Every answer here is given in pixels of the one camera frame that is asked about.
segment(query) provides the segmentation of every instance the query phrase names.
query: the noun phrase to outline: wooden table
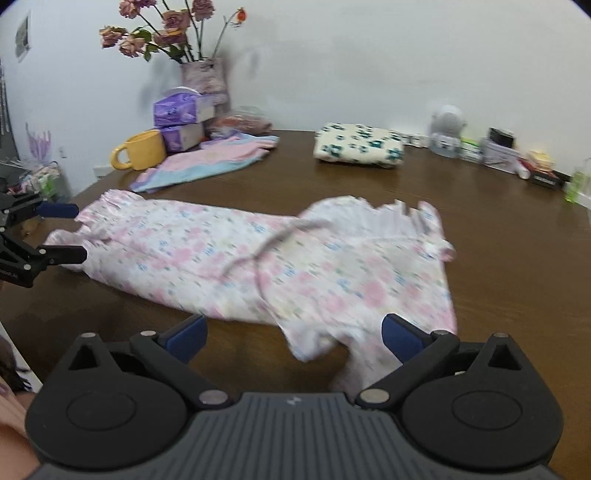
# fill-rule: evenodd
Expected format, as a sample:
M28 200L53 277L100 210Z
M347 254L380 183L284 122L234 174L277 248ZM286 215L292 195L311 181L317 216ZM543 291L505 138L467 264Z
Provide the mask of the wooden table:
M591 467L591 228L587 212L560 192L517 176L409 148L399 170L318 163L313 134L280 132L266 160L244 170L164 189L148 196L254 212L296 215L325 197L354 195L373 205L395 199L438 208L457 259L446 271L464 340L509 332L560 402L564 434L553 467L587 478ZM115 172L76 197L80 207L111 188L125 189L136 172ZM41 243L73 221L46 220L30 238ZM2 322L43 379L74 337L104 340L163 330L186 317L61 268L41 274L30 290L6 286ZM233 392L321 391L347 358L339 347L309 364L296 361L271 326L210 321L209 343L193 362Z

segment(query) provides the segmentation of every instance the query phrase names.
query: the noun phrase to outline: mug handle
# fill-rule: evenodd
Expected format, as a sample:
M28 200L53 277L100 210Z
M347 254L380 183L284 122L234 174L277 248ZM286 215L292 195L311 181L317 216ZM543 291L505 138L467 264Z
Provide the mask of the mug handle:
M111 153L111 167L116 168L117 170L127 170L128 168L131 168L131 162L121 163L119 161L119 153L126 148L125 144L123 144L113 150Z

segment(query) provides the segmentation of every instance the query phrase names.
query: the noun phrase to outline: green bottle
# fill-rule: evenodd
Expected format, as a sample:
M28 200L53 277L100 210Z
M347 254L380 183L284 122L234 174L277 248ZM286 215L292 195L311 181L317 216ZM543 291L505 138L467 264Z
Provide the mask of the green bottle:
M589 173L587 172L587 162L589 159L583 162L583 168L576 170L570 179L570 184L566 190L564 198L567 202L577 203L579 193L584 191L589 182Z

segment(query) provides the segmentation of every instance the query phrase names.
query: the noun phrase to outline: hair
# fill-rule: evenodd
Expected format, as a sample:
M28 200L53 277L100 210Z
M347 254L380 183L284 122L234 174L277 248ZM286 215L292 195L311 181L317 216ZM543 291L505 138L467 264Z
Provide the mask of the hair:
M13 393L31 391L30 383L19 375L26 372L27 369L18 367L10 342L0 335L0 377Z

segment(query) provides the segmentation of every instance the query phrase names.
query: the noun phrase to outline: white blanket with green print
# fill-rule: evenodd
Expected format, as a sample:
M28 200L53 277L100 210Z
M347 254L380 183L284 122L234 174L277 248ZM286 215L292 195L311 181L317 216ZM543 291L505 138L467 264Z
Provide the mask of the white blanket with green print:
M319 160L395 167L402 163L403 152L402 137L394 130L326 124L316 132L314 158Z

